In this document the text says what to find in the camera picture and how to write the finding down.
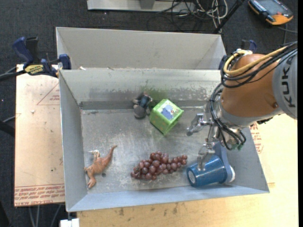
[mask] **black cable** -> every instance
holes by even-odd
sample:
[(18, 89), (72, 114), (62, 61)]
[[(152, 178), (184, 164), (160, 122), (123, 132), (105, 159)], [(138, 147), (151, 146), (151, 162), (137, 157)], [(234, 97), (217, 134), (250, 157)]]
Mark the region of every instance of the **black cable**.
[(212, 115), (212, 120), (215, 123), (215, 125), (218, 127), (219, 133), (222, 137), (223, 144), (224, 144), (223, 146), (225, 146), (227, 149), (231, 150), (231, 148), (228, 146), (228, 144), (226, 142), (226, 139), (225, 139), (224, 134), (223, 134), (222, 131), (226, 132), (231, 137), (233, 137), (236, 140), (237, 145), (243, 145), (246, 142), (246, 137), (244, 136), (244, 134), (241, 131), (240, 131), (240, 136), (239, 136), (238, 134), (236, 134), (235, 132), (230, 130), (226, 126), (226, 124), (222, 123), (221, 120), (216, 116), (216, 112), (214, 110), (214, 102), (215, 102), (215, 98), (222, 93), (223, 89), (220, 88), (220, 87), (222, 87), (221, 83), (219, 85), (217, 85), (217, 87), (214, 89), (214, 91), (211, 95), (211, 98), (210, 98), (210, 113)]
[[(290, 43), (282, 52), (280, 52), (276, 56), (273, 56), (272, 58), (270, 58), (269, 60), (267, 60), (265, 63), (263, 63), (260, 67), (258, 67), (257, 69), (255, 69), (254, 71), (252, 71), (250, 73), (247, 73), (247, 72), (249, 70), (251, 70), (253, 67), (245, 70), (244, 72), (242, 72), (241, 74), (239, 74), (237, 76), (228, 76), (228, 75), (226, 75), (226, 73), (223, 71), (223, 68), (222, 68), (221, 69), (221, 83), (223, 84), (223, 86), (228, 87), (228, 88), (240, 87), (240, 86), (245, 85), (247, 83), (252, 83), (254, 81), (251, 81), (251, 80), (260, 71), (262, 71), (264, 68), (270, 66), (272, 63), (276, 62), (277, 60), (283, 58), (285, 55), (287, 55), (289, 53), (292, 53), (292, 52), (295, 52), (296, 50), (297, 50), (297, 42)], [(235, 85), (227, 85), (225, 83), (225, 81), (236, 81), (237, 82), (238, 80), (242, 80), (242, 79), (245, 79), (245, 80), (242, 81), (242, 82), (238, 82), (238, 84), (235, 84)]]

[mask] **gray carpet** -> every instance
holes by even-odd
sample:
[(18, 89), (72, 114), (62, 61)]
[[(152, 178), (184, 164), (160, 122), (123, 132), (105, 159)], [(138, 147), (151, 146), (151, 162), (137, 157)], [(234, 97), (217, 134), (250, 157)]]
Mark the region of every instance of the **gray carpet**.
[[(237, 0), (226, 1), (231, 8)], [(260, 21), (249, 9), (247, 1), (244, 1), (222, 28), (221, 34), (228, 55), (240, 47), (242, 39), (255, 41), (258, 53), (268, 53), (283, 43), (297, 41), (297, 34), (285, 33)], [(294, 19), (287, 24), (287, 29), (297, 30), (298, 0), (281, 1), (295, 14)], [(215, 29), (211, 22), (194, 19), (178, 20), (176, 26), (169, 21), (170, 18), (169, 14), (155, 17), (155, 14), (149, 12), (88, 11), (87, 0), (0, 0), (0, 74), (22, 62), (11, 49), (12, 43), (21, 36), (38, 36), (40, 54), (48, 53), (51, 59), (56, 58), (57, 26), (181, 33), (212, 33)], [(15, 100), (15, 78), (0, 82), (0, 121), (15, 114)], [(15, 127), (14, 120), (8, 121), (8, 124)], [(14, 208), (13, 205), (14, 145), (14, 138), (0, 131), (0, 203), (13, 226), (30, 227), (28, 208)], [(39, 226), (50, 226), (57, 209), (56, 204), (41, 206)], [(37, 207), (32, 209), (34, 216), (37, 210)], [(64, 207), (61, 207), (53, 226), (57, 226), (60, 219), (67, 217)]]

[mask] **metal stand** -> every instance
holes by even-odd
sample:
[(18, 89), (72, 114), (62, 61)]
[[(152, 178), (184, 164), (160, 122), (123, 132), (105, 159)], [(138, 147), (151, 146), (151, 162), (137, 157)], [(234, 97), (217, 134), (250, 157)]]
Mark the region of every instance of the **metal stand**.
[[(173, 0), (88, 0), (88, 10), (120, 10), (159, 12), (169, 9)], [(187, 9), (185, 3), (176, 5), (172, 12)]]

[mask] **electronic device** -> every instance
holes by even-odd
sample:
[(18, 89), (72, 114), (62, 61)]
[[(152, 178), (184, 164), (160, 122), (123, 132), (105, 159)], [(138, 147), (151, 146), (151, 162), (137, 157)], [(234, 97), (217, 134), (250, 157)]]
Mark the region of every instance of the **electronic device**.
[(297, 119), (297, 46), (289, 43), (267, 55), (238, 49), (226, 60), (205, 113), (197, 113), (187, 128), (191, 136), (209, 126), (197, 163), (187, 168), (193, 187), (235, 179), (226, 149), (243, 147), (245, 127), (283, 113)]
[(279, 0), (249, 0), (248, 5), (260, 19), (271, 25), (285, 24), (294, 17), (292, 11)]

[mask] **toy dinosaur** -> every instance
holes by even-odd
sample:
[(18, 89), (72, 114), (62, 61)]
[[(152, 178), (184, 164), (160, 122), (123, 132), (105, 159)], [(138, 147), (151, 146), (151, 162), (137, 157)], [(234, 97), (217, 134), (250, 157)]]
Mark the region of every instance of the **toy dinosaur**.
[(110, 160), (113, 156), (113, 151), (117, 147), (117, 145), (114, 145), (107, 156), (100, 157), (100, 152), (96, 150), (90, 151), (90, 153), (94, 154), (94, 161), (89, 167), (85, 167), (84, 171), (89, 176), (89, 182), (87, 183), (88, 188), (92, 188), (96, 184), (95, 174), (100, 174), (104, 171), (104, 169), (109, 164)]

